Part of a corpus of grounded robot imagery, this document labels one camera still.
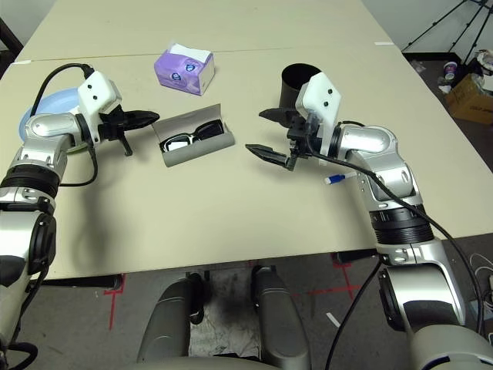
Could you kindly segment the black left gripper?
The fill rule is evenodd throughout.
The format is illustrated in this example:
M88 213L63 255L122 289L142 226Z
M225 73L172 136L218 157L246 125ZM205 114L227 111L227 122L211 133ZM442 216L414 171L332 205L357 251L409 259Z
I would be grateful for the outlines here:
M118 140L123 148L125 156L132 156L133 151L126 139L125 130L139 130L157 121L160 116L153 111L133 110L124 112L121 106L115 107L109 113L100 113L101 123L98 125L98 133L101 141Z

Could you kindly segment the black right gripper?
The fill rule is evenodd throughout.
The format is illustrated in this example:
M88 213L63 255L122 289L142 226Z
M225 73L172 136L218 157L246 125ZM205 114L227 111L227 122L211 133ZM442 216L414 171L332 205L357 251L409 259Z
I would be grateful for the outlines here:
M261 111L259 116L280 125L289 125L287 139L290 141L290 155L287 158L285 154L274 151L271 147L246 144L246 149L254 156L277 166L286 166L288 170L294 169L298 158L312 156L320 125L316 115L310 113L305 119L299 113L295 113L294 109L269 108Z

